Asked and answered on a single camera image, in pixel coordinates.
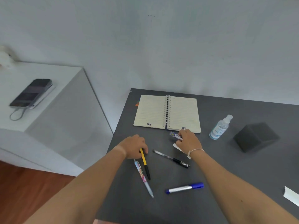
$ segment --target white dresser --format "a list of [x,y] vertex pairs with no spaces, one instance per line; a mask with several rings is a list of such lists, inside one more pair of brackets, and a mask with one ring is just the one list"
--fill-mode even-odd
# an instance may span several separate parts
[[[34,79],[52,79],[56,88],[11,121],[10,102]],[[83,68],[31,63],[0,68],[0,102],[4,162],[77,176],[107,152],[112,132]]]

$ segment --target open notebook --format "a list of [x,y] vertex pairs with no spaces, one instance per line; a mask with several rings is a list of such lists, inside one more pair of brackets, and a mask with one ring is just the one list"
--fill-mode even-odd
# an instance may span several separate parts
[[197,101],[194,98],[141,95],[134,126],[200,133]]

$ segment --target hand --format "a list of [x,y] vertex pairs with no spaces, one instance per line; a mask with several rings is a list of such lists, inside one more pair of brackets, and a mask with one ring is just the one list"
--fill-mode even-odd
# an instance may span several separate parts
[[178,140],[176,142],[176,145],[185,154],[188,154],[189,151],[192,151],[193,149],[196,149],[196,148],[201,148],[202,149],[202,145],[201,145],[200,141],[195,136],[195,134],[193,132],[191,132],[189,129],[180,130],[178,135],[180,135],[183,138],[183,140],[182,141]]
[[144,148],[146,154],[148,154],[148,147],[143,137],[139,137],[138,134],[127,137],[121,141],[115,149],[122,150],[127,159],[139,159],[141,158],[140,149]]

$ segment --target black box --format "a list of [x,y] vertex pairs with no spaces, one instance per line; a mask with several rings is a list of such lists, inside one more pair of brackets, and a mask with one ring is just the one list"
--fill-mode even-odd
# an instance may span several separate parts
[[266,123],[248,124],[234,136],[243,152],[256,151],[278,139],[279,136]]

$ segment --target notebook page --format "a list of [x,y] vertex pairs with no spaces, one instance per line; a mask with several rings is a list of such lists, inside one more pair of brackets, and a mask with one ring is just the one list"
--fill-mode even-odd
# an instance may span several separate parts
[[194,133],[200,133],[197,100],[185,97],[170,97],[170,109],[168,112],[169,124],[167,129],[179,131],[189,129]]
[[165,97],[141,95],[134,126],[165,129]]

